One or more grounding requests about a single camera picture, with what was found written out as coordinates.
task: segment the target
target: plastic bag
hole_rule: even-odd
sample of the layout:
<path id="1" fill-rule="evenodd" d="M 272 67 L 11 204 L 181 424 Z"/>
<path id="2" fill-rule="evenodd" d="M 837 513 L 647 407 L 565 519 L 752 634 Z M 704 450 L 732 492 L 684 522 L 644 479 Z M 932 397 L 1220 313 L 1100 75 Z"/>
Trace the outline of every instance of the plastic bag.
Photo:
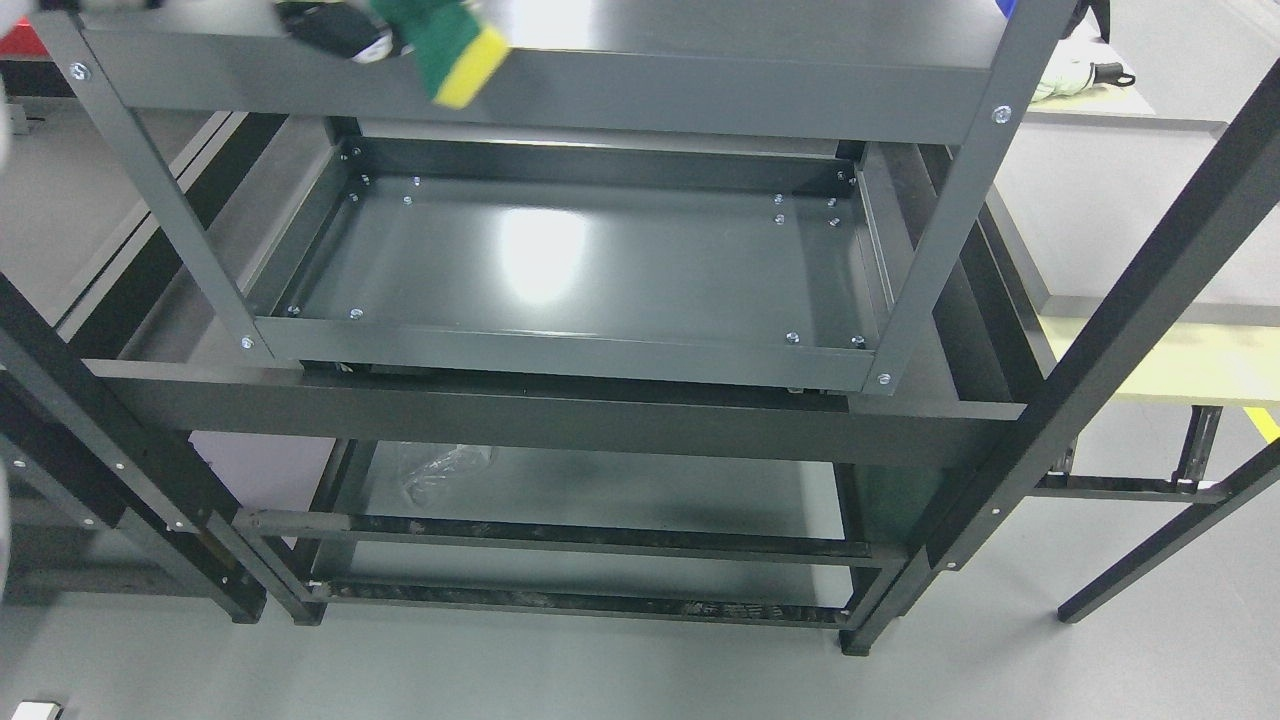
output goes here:
<path id="1" fill-rule="evenodd" d="M 417 507 L 429 507 L 448 492 L 452 482 L 483 473 L 497 448 L 483 445 L 399 443 L 398 477 L 404 496 Z"/>

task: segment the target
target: metal shelf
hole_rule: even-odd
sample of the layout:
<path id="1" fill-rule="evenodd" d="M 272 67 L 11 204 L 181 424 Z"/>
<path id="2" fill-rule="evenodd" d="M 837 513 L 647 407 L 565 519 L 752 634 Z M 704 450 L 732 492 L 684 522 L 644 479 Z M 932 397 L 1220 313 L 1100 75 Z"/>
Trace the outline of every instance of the metal shelf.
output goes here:
<path id="1" fill-rule="evenodd" d="M 1005 29 L 989 0 L 492 0 L 484 13 L 516 50 L 463 113 L 428 101 L 411 59 L 326 56 L 282 37 L 256 0 L 87 18 L 84 37 L 131 106 L 959 143 Z M 157 58 L 189 69 L 152 72 Z"/>

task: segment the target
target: metal post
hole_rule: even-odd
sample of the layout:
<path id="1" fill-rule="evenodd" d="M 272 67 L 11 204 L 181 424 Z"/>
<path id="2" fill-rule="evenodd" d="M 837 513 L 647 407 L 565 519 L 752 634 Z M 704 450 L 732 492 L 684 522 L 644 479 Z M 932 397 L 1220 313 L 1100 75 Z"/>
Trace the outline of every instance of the metal post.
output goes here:
<path id="1" fill-rule="evenodd" d="M 1187 425 L 1187 438 L 1183 441 L 1183 454 L 1178 459 L 1172 483 L 1178 492 L 1196 492 L 1204 479 L 1208 455 L 1213 451 L 1213 436 L 1217 434 L 1217 421 L 1222 409 L 1215 405 L 1196 405 L 1192 407 L 1192 421 Z"/>
<path id="2" fill-rule="evenodd" d="M 32 22 L 218 318 L 250 356 L 270 359 L 244 296 L 214 255 L 200 218 L 146 128 L 111 87 L 111 79 L 81 33 L 79 18 L 67 13 L 38 13 Z"/>
<path id="3" fill-rule="evenodd" d="M 1280 441 L 1265 447 L 1222 480 L 1225 500 L 1215 505 L 1193 505 L 1179 512 L 1156 534 L 1062 603 L 1057 609 L 1057 619 L 1079 623 L 1276 480 L 1280 480 Z"/>
<path id="4" fill-rule="evenodd" d="M 1196 170 L 927 547 L 963 565 L 1280 201 L 1280 61 Z"/>
<path id="5" fill-rule="evenodd" d="M 919 328 L 929 323 L 1071 6 L 1068 0 L 1024 1 L 1009 19 L 987 90 L 920 238 L 863 392 L 891 395 L 897 388 Z"/>

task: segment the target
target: black metal leg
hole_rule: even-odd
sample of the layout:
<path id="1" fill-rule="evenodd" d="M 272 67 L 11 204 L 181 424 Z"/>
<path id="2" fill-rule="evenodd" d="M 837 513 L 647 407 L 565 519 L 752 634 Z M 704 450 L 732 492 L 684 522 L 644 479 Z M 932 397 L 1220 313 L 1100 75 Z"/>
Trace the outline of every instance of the black metal leg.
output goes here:
<path id="1" fill-rule="evenodd" d="M 982 546 L 1280 202 L 1280 63 L 1170 206 L 927 547 L 933 568 Z"/>
<path id="2" fill-rule="evenodd" d="M 1057 609 L 1059 620 L 1079 623 L 1277 479 L 1280 479 L 1280 441 L 1268 445 L 1222 480 L 1225 500 L 1216 505 L 1193 505 L 1183 510 L 1075 597 L 1062 603 Z"/>
<path id="3" fill-rule="evenodd" d="M 1180 492 L 1196 492 L 1204 479 L 1208 454 L 1213 450 L 1213 436 L 1217 434 L 1217 421 L 1222 409 L 1213 405 L 1192 407 L 1192 420 L 1187 427 L 1187 439 L 1183 441 L 1183 455 L 1178 459 L 1172 482 Z"/>

